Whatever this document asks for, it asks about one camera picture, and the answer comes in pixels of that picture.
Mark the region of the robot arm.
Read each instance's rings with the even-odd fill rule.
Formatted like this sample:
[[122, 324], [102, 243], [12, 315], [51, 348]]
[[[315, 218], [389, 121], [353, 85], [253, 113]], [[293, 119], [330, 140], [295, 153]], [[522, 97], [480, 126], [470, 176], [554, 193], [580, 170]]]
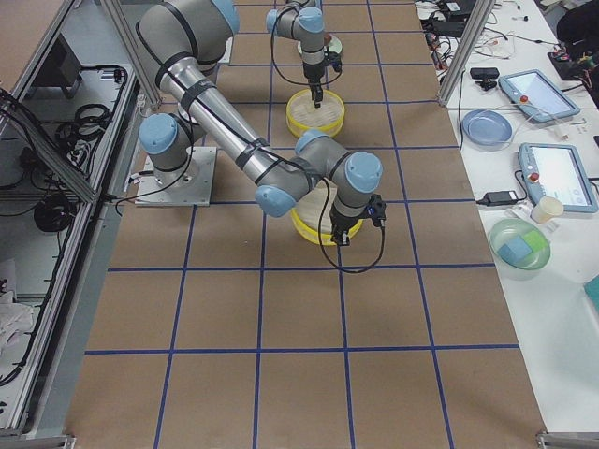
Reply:
[[299, 42], [303, 74], [307, 79], [314, 106], [323, 100], [322, 79], [325, 77], [325, 25], [319, 1], [286, 1], [283, 7], [271, 9], [266, 16], [271, 39], [275, 36]]
[[211, 135], [256, 185], [255, 200], [272, 217], [281, 217], [323, 179], [337, 192], [329, 213], [332, 240], [345, 246], [361, 219], [385, 224], [385, 203], [376, 194], [381, 161], [369, 152], [350, 152], [326, 133], [303, 133], [291, 160], [270, 144], [219, 92], [207, 71], [238, 33], [240, 17], [230, 1], [163, 1], [135, 25], [141, 61], [154, 85], [173, 96], [203, 131]]

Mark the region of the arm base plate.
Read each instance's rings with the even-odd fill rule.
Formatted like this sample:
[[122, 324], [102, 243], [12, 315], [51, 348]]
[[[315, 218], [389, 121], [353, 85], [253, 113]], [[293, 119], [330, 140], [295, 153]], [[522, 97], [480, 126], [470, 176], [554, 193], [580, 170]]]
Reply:
[[216, 164], [215, 147], [187, 149], [191, 162], [172, 172], [155, 170], [149, 155], [144, 169], [151, 171], [138, 184], [135, 204], [145, 207], [208, 207], [211, 203], [212, 182]]

